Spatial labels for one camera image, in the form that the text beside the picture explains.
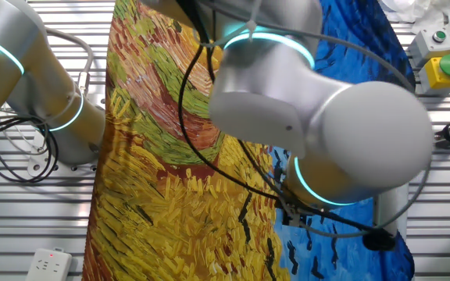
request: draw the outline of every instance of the glowing light ring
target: glowing light ring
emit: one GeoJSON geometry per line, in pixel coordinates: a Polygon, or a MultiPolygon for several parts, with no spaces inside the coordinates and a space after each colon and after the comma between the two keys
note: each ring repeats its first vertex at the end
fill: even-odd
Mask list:
{"type": "MultiPolygon", "coordinates": [[[[292,39],[289,39],[287,37],[280,36],[277,34],[269,34],[269,33],[262,33],[262,32],[254,33],[252,35],[252,37],[253,37],[253,39],[264,39],[264,40],[270,40],[270,41],[275,41],[275,42],[285,44],[285,45],[293,48],[294,50],[298,51],[299,53],[301,53],[309,61],[312,69],[315,67],[316,62],[313,59],[313,56],[310,54],[309,50],[307,50],[305,47],[303,47],[302,44],[299,44],[297,41],[294,41],[292,39]]],[[[223,49],[228,48],[228,46],[232,45],[235,42],[247,40],[247,39],[249,39],[249,34],[238,35],[238,36],[234,37],[233,39],[231,39],[230,41],[228,41],[225,44],[225,47],[223,47],[223,49]]]]}
{"type": "Polygon", "coordinates": [[[15,56],[12,55],[12,53],[8,52],[8,50],[3,48],[1,45],[0,45],[0,52],[5,54],[9,59],[11,59],[15,63],[16,66],[20,69],[20,72],[23,75],[24,69],[23,69],[22,63],[20,63],[19,60],[15,56]]]}
{"type": "Polygon", "coordinates": [[[49,130],[50,132],[55,132],[55,131],[61,130],[61,129],[69,126],[70,124],[72,124],[72,122],[74,122],[77,119],[77,117],[79,117],[79,115],[81,114],[81,111],[83,110],[83,106],[84,106],[84,95],[80,94],[80,96],[81,96],[81,104],[79,105],[79,109],[77,110],[76,115],[71,120],[69,120],[69,122],[61,125],[60,127],[54,128],[54,129],[50,129],[49,130]]]}
{"type": "Polygon", "coordinates": [[[355,203],[336,203],[333,201],[329,201],[325,198],[322,198],[321,196],[319,196],[315,191],[313,191],[309,185],[305,182],[305,179],[303,179],[302,176],[302,172],[300,171],[300,166],[298,163],[298,157],[295,158],[295,171],[296,171],[296,176],[298,176],[298,179],[300,181],[300,183],[302,183],[303,187],[315,198],[319,199],[320,201],[327,203],[327,204],[331,204],[331,205],[336,205],[336,206],[348,206],[348,205],[353,205],[355,203]]]}

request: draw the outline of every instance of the dark blue fabric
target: dark blue fabric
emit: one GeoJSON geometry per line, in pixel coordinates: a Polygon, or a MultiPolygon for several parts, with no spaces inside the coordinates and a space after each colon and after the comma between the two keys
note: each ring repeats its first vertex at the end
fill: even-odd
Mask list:
{"type": "MultiPolygon", "coordinates": [[[[322,0],[321,3],[324,34],[368,48],[399,69],[414,84],[409,60],[376,0],[322,0]]],[[[352,83],[380,80],[400,84],[388,70],[372,59],[325,41],[319,45],[316,71],[352,83]]],[[[274,148],[272,156],[274,174],[279,175],[278,171],[286,166],[289,153],[274,148]]],[[[334,212],[371,225],[373,201],[361,201],[334,212]]],[[[357,231],[338,222],[322,220],[319,216],[307,219],[307,223],[332,233],[357,231]]],[[[281,211],[277,212],[274,228],[283,244],[280,265],[289,269],[291,280],[406,281],[414,275],[413,257],[400,234],[394,251],[376,252],[367,250],[362,238],[335,240],[307,233],[298,227],[284,226],[281,211]]]]}

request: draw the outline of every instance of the robotic arm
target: robotic arm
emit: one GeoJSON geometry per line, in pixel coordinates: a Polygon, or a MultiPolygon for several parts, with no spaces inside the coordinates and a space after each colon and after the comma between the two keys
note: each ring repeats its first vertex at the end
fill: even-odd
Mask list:
{"type": "MultiPolygon", "coordinates": [[[[182,1],[142,1],[190,24],[182,1]]],[[[290,150],[285,187],[303,203],[350,205],[408,183],[428,165],[433,131],[413,94],[385,82],[353,85],[321,76],[313,71],[318,39],[261,27],[274,23],[320,34],[318,0],[195,4],[209,37],[215,30],[216,41],[226,42],[209,103],[211,120],[244,141],[290,150]],[[246,20],[227,14],[247,19],[252,13],[260,25],[255,33],[231,37],[246,20]]]]}
{"type": "MultiPolygon", "coordinates": [[[[80,83],[87,83],[82,73],[80,83]]],[[[0,0],[0,107],[50,120],[59,161],[84,164],[97,157],[105,117],[81,92],[48,44],[45,25],[22,0],[0,0]]]]}

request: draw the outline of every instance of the van gogh painting print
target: van gogh painting print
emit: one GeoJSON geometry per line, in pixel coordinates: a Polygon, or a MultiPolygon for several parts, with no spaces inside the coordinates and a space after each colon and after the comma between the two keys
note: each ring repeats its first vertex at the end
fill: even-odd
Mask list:
{"type": "MultiPolygon", "coordinates": [[[[367,47],[413,79],[376,1],[322,4],[325,34],[367,47]]],[[[192,153],[180,131],[177,96],[197,47],[191,28],[136,0],[116,1],[107,58],[107,128],[83,280],[410,280],[413,259],[401,237],[395,251],[380,253],[365,249],[359,238],[330,239],[285,226],[272,199],[250,194],[192,153]]],[[[220,58],[216,50],[214,69],[220,58]]],[[[395,81],[367,57],[326,42],[320,43],[316,68],[354,83],[395,81]]],[[[222,170],[270,192],[237,140],[209,120],[211,88],[203,54],[184,100],[191,140],[222,170]]],[[[261,144],[250,148],[275,176],[289,155],[261,144]]],[[[370,224],[372,201],[336,212],[370,224]]],[[[332,233],[355,231],[317,216],[306,223],[332,233]]]]}

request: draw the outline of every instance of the power strip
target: power strip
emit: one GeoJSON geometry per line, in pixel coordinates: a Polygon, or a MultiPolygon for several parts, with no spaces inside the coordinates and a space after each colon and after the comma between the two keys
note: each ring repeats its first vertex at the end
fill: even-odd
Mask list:
{"type": "Polygon", "coordinates": [[[71,261],[63,249],[37,249],[25,281],[66,281],[71,261]]]}

